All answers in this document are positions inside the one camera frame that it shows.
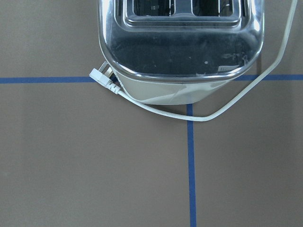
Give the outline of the cream toaster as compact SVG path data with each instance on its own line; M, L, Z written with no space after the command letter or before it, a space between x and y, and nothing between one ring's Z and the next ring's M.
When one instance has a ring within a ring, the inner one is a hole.
M99 0L99 45L123 90L198 102L243 75L264 41L262 0Z

